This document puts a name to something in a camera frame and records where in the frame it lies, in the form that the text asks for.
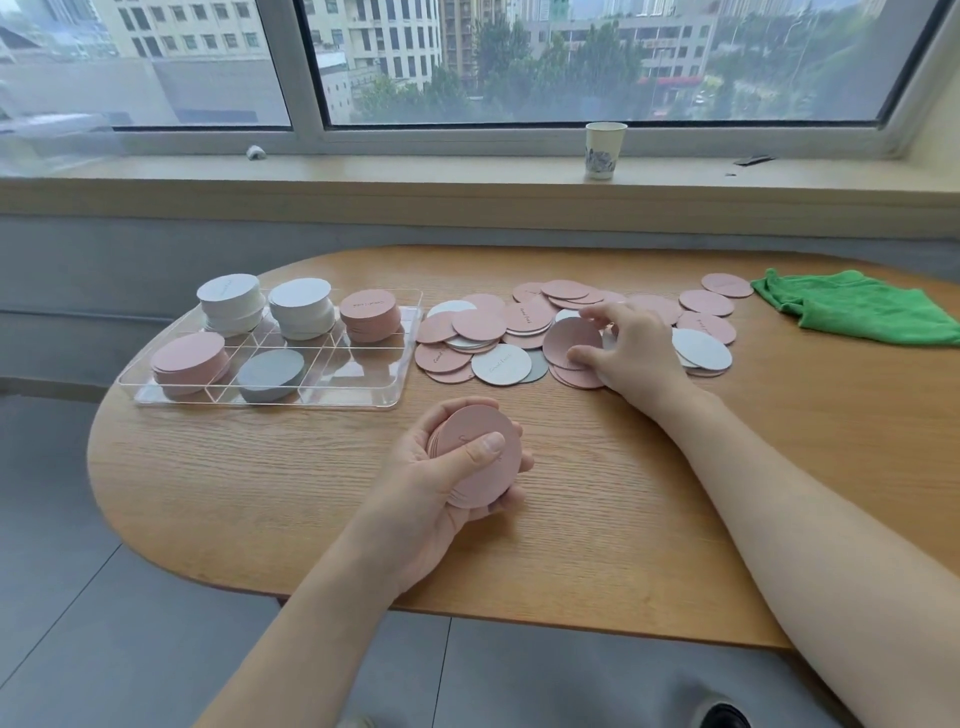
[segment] wooden table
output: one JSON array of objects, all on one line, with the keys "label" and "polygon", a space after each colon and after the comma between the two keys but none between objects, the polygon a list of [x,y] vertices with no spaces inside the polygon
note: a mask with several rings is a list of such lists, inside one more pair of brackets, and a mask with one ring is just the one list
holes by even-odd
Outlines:
[{"label": "wooden table", "polygon": [[[576,279],[676,296],[707,273],[756,278],[856,267],[921,286],[954,316],[960,287],[880,266],[780,253],[388,248],[265,274],[335,287],[418,287],[426,304],[509,298],[526,280]],[[957,351],[802,331],[759,297],[737,302],[729,373],[698,384],[801,467],[960,573]],[[135,406],[114,385],[90,435],[105,516],[179,576],[288,595],[361,501],[380,456],[437,400],[498,397],[537,467],[522,513],[469,525],[403,609],[683,640],[788,646],[679,451],[617,395],[550,376],[495,390],[412,369],[390,411]],[[770,483],[776,488],[777,483]]]}]

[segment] hand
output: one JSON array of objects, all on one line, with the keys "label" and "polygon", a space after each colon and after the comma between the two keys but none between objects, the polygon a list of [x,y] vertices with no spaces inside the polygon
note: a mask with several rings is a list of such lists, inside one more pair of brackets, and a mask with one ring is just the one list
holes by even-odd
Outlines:
[{"label": "hand", "polygon": [[697,391],[673,348],[670,327],[656,313],[631,303],[598,303],[582,308],[580,315],[598,328],[616,324],[616,349],[573,347],[567,356],[596,370],[644,414],[656,419],[670,401]]},{"label": "hand", "polygon": [[[493,432],[430,459],[426,453],[430,434],[469,404],[500,406],[486,397],[467,397],[441,402],[420,417],[396,441],[370,494],[344,531],[342,538],[363,549],[396,585],[395,598],[437,567],[464,524],[524,500],[523,490],[511,485],[489,507],[465,510],[446,503],[454,486],[490,465],[505,444],[503,435]],[[518,435],[523,434],[519,424],[514,427]],[[520,472],[533,467],[533,455],[524,451]]]}]

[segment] left hand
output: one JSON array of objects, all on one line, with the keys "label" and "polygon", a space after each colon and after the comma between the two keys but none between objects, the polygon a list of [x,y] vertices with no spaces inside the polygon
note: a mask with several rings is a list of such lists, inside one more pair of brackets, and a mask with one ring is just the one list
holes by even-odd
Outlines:
[{"label": "left hand", "polygon": [[[503,449],[503,435],[479,437],[446,455],[426,453],[430,434],[458,409],[496,400],[467,397],[447,400],[426,412],[408,429],[384,461],[370,494],[348,524],[342,538],[358,544],[396,585],[396,596],[410,589],[437,567],[453,537],[468,521],[512,508],[524,501],[523,490],[511,485],[492,505],[470,510],[449,505],[454,486],[486,468]],[[514,422],[516,433],[523,428]],[[520,472],[534,467],[533,455],[523,452]]]}]

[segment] wall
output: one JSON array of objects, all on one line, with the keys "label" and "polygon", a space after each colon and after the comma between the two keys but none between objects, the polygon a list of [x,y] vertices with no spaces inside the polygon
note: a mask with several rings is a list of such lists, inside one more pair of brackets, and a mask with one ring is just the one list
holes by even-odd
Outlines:
[{"label": "wall", "polygon": [[960,247],[950,241],[0,216],[0,377],[107,385],[195,304],[205,280],[349,248],[417,244],[803,251],[960,282]]}]

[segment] green cloth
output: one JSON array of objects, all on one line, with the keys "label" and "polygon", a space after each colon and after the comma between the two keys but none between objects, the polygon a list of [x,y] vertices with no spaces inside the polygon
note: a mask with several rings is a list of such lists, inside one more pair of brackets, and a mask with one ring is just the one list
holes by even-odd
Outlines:
[{"label": "green cloth", "polygon": [[780,313],[801,328],[905,346],[960,346],[960,324],[919,288],[905,289],[859,271],[833,276],[780,276],[773,268],[753,281]]}]

